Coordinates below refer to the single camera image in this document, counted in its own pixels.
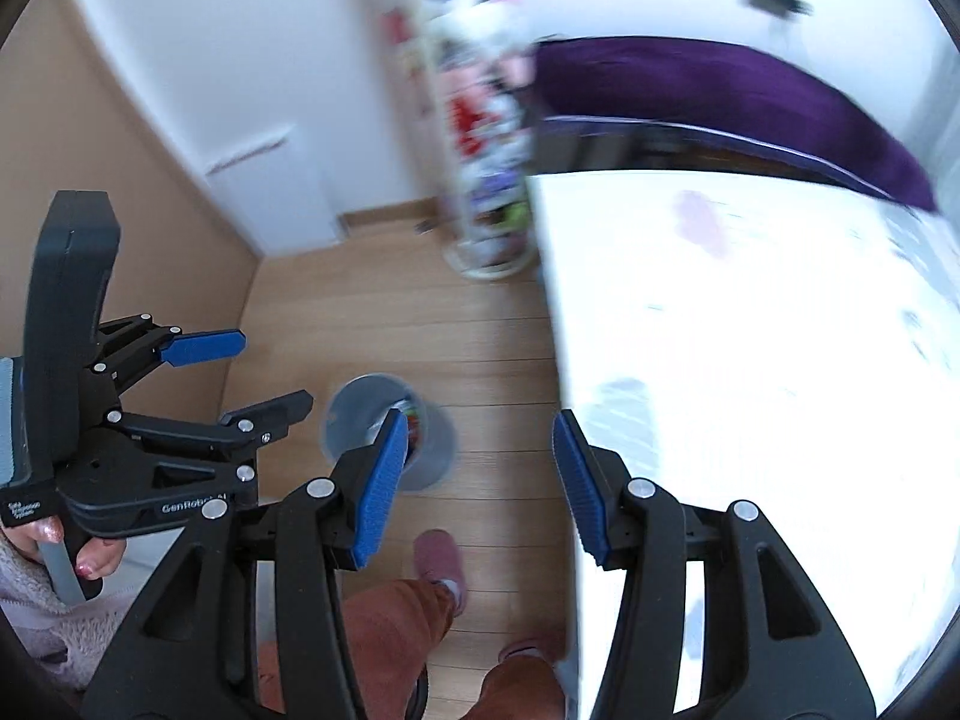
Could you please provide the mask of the trash inside bin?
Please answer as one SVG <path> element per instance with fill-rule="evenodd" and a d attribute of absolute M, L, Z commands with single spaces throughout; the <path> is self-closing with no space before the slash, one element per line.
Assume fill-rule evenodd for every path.
<path fill-rule="evenodd" d="M 394 408 L 407 420 L 407 461 L 412 460 L 420 445 L 420 408 L 411 398 L 402 398 L 394 403 Z"/>

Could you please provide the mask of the right pink slipper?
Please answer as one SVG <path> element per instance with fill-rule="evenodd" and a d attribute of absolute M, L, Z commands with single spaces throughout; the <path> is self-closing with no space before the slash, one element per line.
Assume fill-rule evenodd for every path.
<path fill-rule="evenodd" d="M 505 663 L 508 658 L 515 656 L 535 656 L 547 663 L 556 663 L 563 660 L 565 655 L 566 632 L 563 629 L 551 629 L 506 645 L 498 655 L 498 661 Z"/>

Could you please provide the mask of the pink slipper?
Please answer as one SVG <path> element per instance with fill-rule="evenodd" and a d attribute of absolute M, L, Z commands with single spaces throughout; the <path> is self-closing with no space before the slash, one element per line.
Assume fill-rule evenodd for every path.
<path fill-rule="evenodd" d="M 515 656 L 535 656 L 547 663 L 556 663 L 563 660 L 565 655 L 566 632 L 563 629 L 551 629 L 506 645 L 498 655 L 498 661 L 505 663 L 508 658 Z"/>
<path fill-rule="evenodd" d="M 467 606 L 466 571 L 459 544 L 446 530 L 428 530 L 413 542 L 413 567 L 416 577 L 448 590 L 454 600 L 454 616 L 460 616 Z"/>

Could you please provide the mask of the person's brown trouser legs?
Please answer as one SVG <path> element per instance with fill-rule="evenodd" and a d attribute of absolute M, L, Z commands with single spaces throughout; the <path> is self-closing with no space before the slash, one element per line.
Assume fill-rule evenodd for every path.
<path fill-rule="evenodd" d="M 402 718 L 415 681 L 454 619 L 448 590 L 425 580 L 394 580 L 343 603 L 343 624 L 364 710 Z M 515 656 L 483 679 L 470 718 L 562 718 L 566 697 L 553 663 Z"/>

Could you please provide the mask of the left pink slipper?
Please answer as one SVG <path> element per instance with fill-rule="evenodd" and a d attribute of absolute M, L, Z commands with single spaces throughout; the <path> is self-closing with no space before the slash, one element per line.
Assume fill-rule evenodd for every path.
<path fill-rule="evenodd" d="M 413 567 L 416 577 L 448 590 L 454 600 L 454 616 L 460 616 L 467 606 L 466 571 L 459 544 L 446 530 L 428 530 L 413 542 Z"/>

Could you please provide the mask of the beige wooden door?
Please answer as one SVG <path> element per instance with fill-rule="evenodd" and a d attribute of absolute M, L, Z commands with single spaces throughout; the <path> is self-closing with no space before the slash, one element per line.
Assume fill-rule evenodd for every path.
<path fill-rule="evenodd" d="M 71 0 L 31 0 L 2 49 L 2 351 L 21 351 L 32 255 L 59 190 L 102 190 L 122 226 L 104 313 L 238 325 L 257 257 L 167 153 Z"/>

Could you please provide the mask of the plush toy storage tower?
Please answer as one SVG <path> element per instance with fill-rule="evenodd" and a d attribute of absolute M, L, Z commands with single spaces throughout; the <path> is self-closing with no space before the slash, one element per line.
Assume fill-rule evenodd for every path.
<path fill-rule="evenodd" d="M 517 0 L 374 0 L 444 257 L 472 280 L 534 259 L 526 172 L 532 41 Z"/>

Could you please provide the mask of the white wall access panel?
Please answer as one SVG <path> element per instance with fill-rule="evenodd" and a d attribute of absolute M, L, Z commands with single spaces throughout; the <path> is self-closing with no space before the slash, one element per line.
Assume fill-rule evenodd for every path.
<path fill-rule="evenodd" d="M 262 257 L 306 254 L 345 238 L 322 172 L 296 128 L 261 133 L 208 166 L 210 197 Z"/>

